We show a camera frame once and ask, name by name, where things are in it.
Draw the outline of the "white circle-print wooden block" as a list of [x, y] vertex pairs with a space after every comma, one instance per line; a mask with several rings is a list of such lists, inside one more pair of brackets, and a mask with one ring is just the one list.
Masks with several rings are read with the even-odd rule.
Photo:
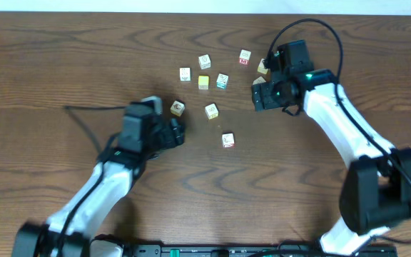
[[201, 69], [209, 69], [211, 67], [211, 59], [208, 54], [199, 56], [198, 63]]

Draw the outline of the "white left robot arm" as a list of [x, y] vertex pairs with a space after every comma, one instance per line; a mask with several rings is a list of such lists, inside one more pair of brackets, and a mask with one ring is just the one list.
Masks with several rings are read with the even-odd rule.
[[125, 117], [110, 136], [90, 179], [58, 212], [17, 232], [13, 256], [89, 256], [93, 236], [110, 210], [126, 196], [158, 152], [180, 146], [185, 128], [161, 116]]

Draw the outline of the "white red-print wooden block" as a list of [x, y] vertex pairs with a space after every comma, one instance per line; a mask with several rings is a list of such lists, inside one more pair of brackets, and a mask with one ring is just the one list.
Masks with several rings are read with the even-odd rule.
[[191, 69], [189, 67], [179, 68], [180, 81], [190, 81], [191, 80]]

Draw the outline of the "yellow topped wooden block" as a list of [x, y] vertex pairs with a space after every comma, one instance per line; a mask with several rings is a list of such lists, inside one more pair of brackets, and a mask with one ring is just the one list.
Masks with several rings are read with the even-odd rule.
[[209, 76], [198, 77], [198, 88], [200, 90], [208, 90], [209, 88]]

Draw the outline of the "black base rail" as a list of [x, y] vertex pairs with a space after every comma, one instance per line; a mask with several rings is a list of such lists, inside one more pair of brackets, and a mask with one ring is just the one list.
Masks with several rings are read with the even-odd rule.
[[306, 243], [284, 243], [279, 246], [162, 246], [129, 245], [95, 240], [91, 257], [304, 257], [326, 256]]

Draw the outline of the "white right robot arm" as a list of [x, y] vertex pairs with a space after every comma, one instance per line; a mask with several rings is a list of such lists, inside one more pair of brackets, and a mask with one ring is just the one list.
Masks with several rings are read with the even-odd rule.
[[256, 111], [297, 106], [338, 150], [347, 176], [340, 218], [320, 237], [323, 253], [352, 256], [374, 239], [411, 219], [411, 148], [397, 149], [381, 137], [347, 98], [328, 69], [276, 76], [251, 86]]

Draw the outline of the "yellow sided wooden block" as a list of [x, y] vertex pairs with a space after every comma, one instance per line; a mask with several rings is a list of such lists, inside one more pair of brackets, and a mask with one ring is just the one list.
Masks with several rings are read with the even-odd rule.
[[219, 116], [218, 108], [215, 104], [209, 104], [205, 107], [205, 113], [208, 119], [214, 119]]

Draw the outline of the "red M wooden block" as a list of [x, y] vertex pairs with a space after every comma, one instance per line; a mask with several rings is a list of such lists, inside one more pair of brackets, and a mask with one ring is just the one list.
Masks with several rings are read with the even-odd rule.
[[245, 49], [242, 49], [239, 56], [239, 63], [242, 65], [248, 65], [250, 61], [251, 52]]

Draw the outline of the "pale yellow wooden block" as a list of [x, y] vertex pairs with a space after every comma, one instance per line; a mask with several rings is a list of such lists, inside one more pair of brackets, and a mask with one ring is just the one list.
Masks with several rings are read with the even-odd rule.
[[261, 59], [260, 63], [258, 64], [257, 71], [260, 74], [267, 74], [268, 73], [268, 69], [265, 67], [264, 61], [265, 61], [265, 59]]

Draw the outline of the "green lettered wooden block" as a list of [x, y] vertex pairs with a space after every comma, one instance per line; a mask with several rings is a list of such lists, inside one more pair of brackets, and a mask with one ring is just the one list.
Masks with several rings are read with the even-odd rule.
[[228, 85], [229, 76], [225, 74], [219, 74], [217, 77], [217, 87], [220, 89], [226, 89]]

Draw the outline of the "acorn picture wooden block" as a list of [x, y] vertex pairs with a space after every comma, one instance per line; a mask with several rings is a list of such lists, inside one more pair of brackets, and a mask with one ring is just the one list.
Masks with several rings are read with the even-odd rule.
[[185, 104], [180, 101], [174, 101], [170, 110], [172, 114], [180, 117], [185, 111]]

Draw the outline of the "red printed wooden block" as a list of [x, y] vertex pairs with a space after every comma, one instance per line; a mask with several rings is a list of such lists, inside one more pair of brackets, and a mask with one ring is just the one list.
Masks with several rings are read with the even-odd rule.
[[233, 133], [224, 133], [222, 135], [223, 148], [233, 148], [235, 146], [235, 139]]

